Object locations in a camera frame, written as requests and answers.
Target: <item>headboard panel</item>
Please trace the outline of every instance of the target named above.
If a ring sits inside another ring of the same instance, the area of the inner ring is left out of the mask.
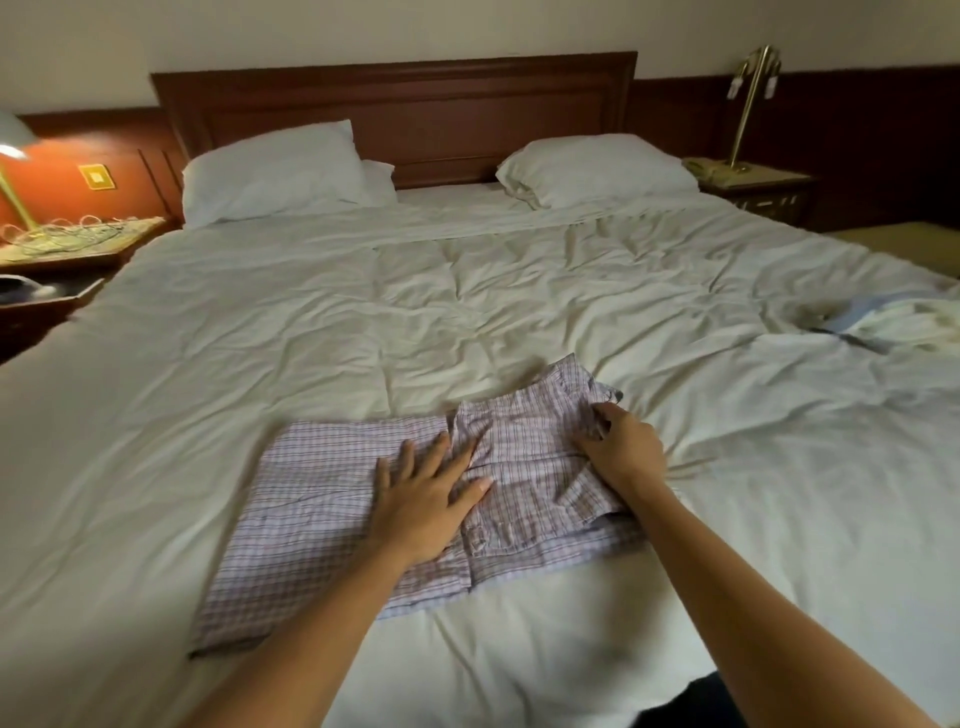
[[[534,139],[623,129],[636,53],[158,73],[189,158],[277,129],[349,118],[397,187],[488,182]]]

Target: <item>lamp shade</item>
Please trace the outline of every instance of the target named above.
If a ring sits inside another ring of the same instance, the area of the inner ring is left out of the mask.
[[[26,124],[9,111],[0,109],[0,154],[26,157],[20,150],[38,141]]]

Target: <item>cream wall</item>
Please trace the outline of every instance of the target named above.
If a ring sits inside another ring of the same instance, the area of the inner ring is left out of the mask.
[[[0,0],[0,108],[149,106],[151,71],[632,50],[639,77],[960,62],[960,0]]]

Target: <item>plaid shirt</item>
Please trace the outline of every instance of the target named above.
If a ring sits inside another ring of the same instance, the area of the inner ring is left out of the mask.
[[[253,646],[293,616],[363,539],[378,457],[413,440],[422,456],[449,429],[480,442],[463,482],[495,485],[436,561],[407,571],[380,613],[406,614],[531,570],[579,564],[637,544],[636,520],[572,446],[599,433],[591,405],[620,393],[573,355],[510,395],[461,404],[450,422],[293,423],[260,458],[250,498],[206,594],[193,655]]]

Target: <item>white duvet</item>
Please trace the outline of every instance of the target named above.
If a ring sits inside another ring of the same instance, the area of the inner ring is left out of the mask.
[[[702,518],[960,718],[960,366],[804,332],[951,281],[697,194],[477,194],[171,233],[0,367],[3,723],[171,725],[229,670],[187,635],[279,423],[436,412],[569,352]],[[327,725],[622,728],[710,671],[644,549],[379,622]]]

